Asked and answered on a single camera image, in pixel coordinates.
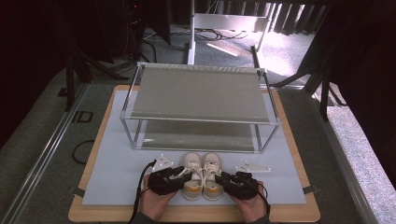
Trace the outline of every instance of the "sleeve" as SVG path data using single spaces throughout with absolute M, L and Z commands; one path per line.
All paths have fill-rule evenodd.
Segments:
M 160 224 L 160 222 L 152 220 L 141 212 L 137 212 L 132 224 Z
M 248 224 L 271 224 L 269 214 L 257 219 L 256 221 L 249 222 Z

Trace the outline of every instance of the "human hand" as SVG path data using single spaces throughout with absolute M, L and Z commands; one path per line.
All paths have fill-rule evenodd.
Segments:
M 144 188 L 140 196 L 139 211 L 157 221 L 163 215 L 163 210 L 165 210 L 166 205 L 176 195 L 176 192 L 158 195 L 151 189 L 148 189 L 149 175 L 145 175 L 143 181 Z
M 264 188 L 262 182 L 259 182 L 259 192 L 263 195 Z M 239 211 L 242 214 L 246 223 L 256 221 L 257 219 L 265 216 L 267 214 L 267 206 L 264 200 L 257 194 L 254 198 L 250 200 L 240 200 L 232 195 L 230 198 L 238 205 Z

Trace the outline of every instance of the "table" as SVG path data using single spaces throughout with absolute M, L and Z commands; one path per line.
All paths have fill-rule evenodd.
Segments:
M 105 132 L 107 120 L 110 116 L 111 106 L 114 100 L 116 91 L 128 91 L 130 86 L 117 86 L 113 91 L 112 97 L 108 104 L 106 113 L 104 115 L 101 127 L 96 136 L 92 147 L 92 153 L 80 180 L 78 187 L 86 189 L 90 176 L 92 174 L 93 166 L 96 161 L 99 146 Z M 280 119 L 282 120 L 282 127 L 285 132 L 291 156 L 303 188 L 310 186 L 308 177 L 300 158 L 297 146 L 294 142 L 291 129 L 283 110 L 282 103 L 276 91 L 274 91 L 274 100 L 276 109 Z M 299 205 L 273 205 L 271 209 L 270 219 L 273 222 L 315 222 L 320 219 L 320 212 L 313 193 L 307 193 L 306 204 Z M 69 219 L 76 222 L 90 222 L 90 221 L 128 221 L 133 212 L 132 206 L 99 206 L 99 205 L 83 205 L 82 198 L 75 196 L 70 210 Z M 236 205 L 213 205 L 213 206 L 167 206 L 161 222 L 241 222 L 242 216 Z

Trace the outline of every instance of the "metal bracket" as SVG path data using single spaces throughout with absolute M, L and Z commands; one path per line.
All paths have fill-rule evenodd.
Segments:
M 163 154 L 161 154 L 161 157 L 157 159 L 154 166 L 152 167 L 151 172 L 158 172 L 166 168 L 172 167 L 173 165 L 174 163 L 172 161 L 169 161 L 165 158 Z
M 269 167 L 263 167 L 254 163 L 249 164 L 248 161 L 245 161 L 244 165 L 235 166 L 235 171 L 244 173 L 267 173 L 271 172 L 271 169 Z
M 311 193 L 311 192 L 316 193 L 318 191 L 320 191 L 320 188 L 317 185 L 311 185 L 311 186 L 303 188 L 304 194 Z

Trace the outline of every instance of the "white platform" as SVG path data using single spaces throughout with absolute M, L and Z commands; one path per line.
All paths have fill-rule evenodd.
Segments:
M 177 167 L 187 151 L 131 149 L 124 128 L 120 121 L 120 112 L 127 91 L 117 91 L 105 134 L 99 147 L 92 176 L 83 198 L 83 204 L 89 205 L 131 205 L 134 203 L 137 182 L 143 168 L 163 154 Z M 268 94 L 263 95 L 265 107 L 273 110 Z M 271 204 L 306 203 L 300 180 L 285 134 L 280 128 L 267 149 L 262 154 L 219 152 L 223 171 L 234 174 L 234 167 L 245 161 L 270 167 L 272 172 L 253 174 L 253 177 L 264 182 L 268 190 L 268 201 Z M 208 201 L 201 197 L 197 201 L 188 201 L 179 192 L 170 202 L 173 205 L 198 204 L 232 204 L 226 193 L 217 201 Z

